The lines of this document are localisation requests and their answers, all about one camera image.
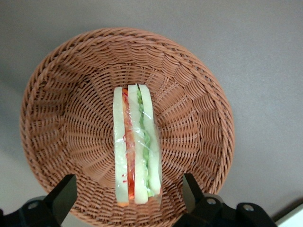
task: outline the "sandwich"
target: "sandwich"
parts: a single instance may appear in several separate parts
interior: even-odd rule
[[[116,87],[113,116],[117,203],[145,204],[162,192],[159,136],[147,86]]]

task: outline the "brown wicker basket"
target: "brown wicker basket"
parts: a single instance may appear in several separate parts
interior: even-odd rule
[[[161,134],[160,210],[121,208],[115,200],[113,91],[135,83],[150,89]],[[71,212],[95,226],[171,226],[186,210],[183,173],[192,173],[204,192],[217,193],[234,148],[231,107],[210,70],[177,43],[133,28],[86,32],[52,51],[25,90],[20,132],[47,192],[76,174]]]

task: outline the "sandwich filling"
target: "sandwich filling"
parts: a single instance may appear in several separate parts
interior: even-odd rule
[[[127,186],[128,186],[128,197],[129,199],[134,198],[134,182],[135,182],[135,141],[134,133],[137,133],[133,129],[131,117],[130,117],[130,108],[128,102],[128,90],[122,89],[122,101],[123,101],[123,116],[124,116],[124,125],[125,125],[125,135],[124,141],[126,143],[126,158],[127,158]],[[149,150],[151,145],[151,138],[148,132],[145,129],[143,124],[144,120],[144,106],[142,102],[142,95],[140,89],[137,89],[137,102],[139,104],[140,112],[140,129],[144,133],[143,138],[143,163],[145,165],[145,174],[144,174],[144,183],[147,189],[148,196],[154,196],[155,193],[150,189],[149,174],[148,174],[148,161],[149,161]]]

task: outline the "wicker basket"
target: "wicker basket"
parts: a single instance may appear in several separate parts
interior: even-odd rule
[[[160,210],[121,208],[115,200],[113,91],[135,83],[150,89],[161,134]],[[20,132],[47,192],[76,174],[71,212],[95,226],[171,226],[186,211],[183,173],[192,173],[204,192],[217,193],[234,147],[232,111],[210,70],[177,43],[132,28],[86,32],[51,52],[25,90]]]

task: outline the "black robotic claw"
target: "black robotic claw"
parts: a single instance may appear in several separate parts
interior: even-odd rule
[[[76,176],[66,175],[43,200],[27,202],[5,216],[0,210],[0,227],[59,227],[76,199]]]
[[[183,176],[183,198],[188,213],[174,227],[277,227],[256,204],[240,203],[234,210],[219,196],[203,194],[192,174]],[[76,176],[67,175],[43,200],[6,216],[0,210],[0,227],[59,227],[76,199]]]
[[[256,204],[240,203],[234,210],[219,196],[203,194],[192,174],[183,176],[183,199],[188,213],[174,227],[277,227]]]

